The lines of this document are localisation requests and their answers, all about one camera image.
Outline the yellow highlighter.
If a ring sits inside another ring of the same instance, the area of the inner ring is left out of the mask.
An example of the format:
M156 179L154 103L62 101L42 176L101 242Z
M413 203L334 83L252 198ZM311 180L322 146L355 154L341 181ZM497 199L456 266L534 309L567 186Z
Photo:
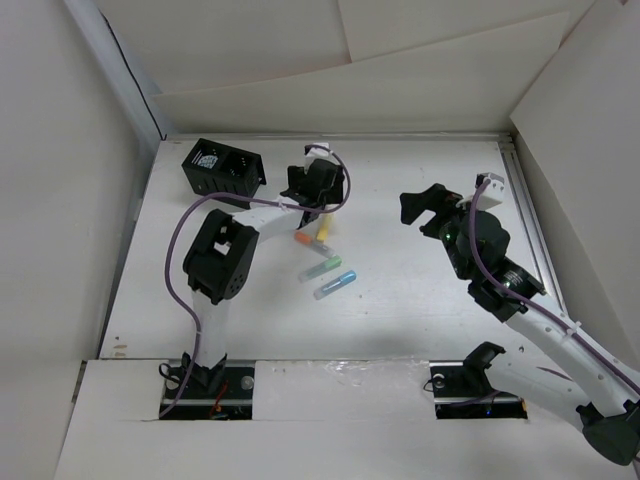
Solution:
M316 240L318 242L325 243L327 241L330 234L332 220L332 215L324 215L320 220L319 227L316 232Z

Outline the blue-lidded small jar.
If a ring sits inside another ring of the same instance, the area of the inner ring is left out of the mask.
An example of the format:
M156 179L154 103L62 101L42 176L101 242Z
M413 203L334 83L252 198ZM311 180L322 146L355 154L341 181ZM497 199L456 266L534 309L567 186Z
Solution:
M219 157L215 154L199 155L193 160L195 166L211 170L215 167L219 160Z

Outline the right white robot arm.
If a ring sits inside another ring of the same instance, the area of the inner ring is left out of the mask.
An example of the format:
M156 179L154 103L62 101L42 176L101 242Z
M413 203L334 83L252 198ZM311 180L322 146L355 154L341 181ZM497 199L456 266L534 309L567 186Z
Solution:
M478 176L470 197L435 183L421 193L401 194L401 221L410 225L432 212L420 231L442 243L474 302L562 372L483 342L462 360L455 379L482 399L505 392L554 413L602 457L628 466L639 458L639 373L585 333L533 275L508 258L510 235L489 211L503 195L503 183L487 174Z

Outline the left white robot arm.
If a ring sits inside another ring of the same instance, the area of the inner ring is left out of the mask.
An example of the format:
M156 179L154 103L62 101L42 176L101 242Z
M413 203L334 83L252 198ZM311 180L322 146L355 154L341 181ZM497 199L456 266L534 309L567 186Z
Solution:
M222 387L231 299L245 286L260 243L291 234L344 205L348 171L340 161L313 155L303 167L287 169L287 188L274 200L255 199L253 209L207 214L183 261L191 290L187 311L194 318L194 353L184 358L188 384L201 396Z

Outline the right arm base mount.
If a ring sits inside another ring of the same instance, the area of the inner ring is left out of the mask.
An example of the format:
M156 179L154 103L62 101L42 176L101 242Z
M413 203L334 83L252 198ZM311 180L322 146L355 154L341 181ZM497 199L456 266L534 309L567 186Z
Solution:
M524 401L496 390L486 375L492 361L505 353L503 347L483 342L462 360L430 360L423 390L433 395L436 418L527 420Z

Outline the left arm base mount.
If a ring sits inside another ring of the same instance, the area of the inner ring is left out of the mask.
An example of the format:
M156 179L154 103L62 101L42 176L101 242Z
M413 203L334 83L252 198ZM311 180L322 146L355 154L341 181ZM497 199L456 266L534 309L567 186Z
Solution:
M159 406L160 420L234 421L251 420L255 386L254 362L220 362L207 370L195 365L186 387L177 399L186 373L188 358L182 364L162 363L164 380Z

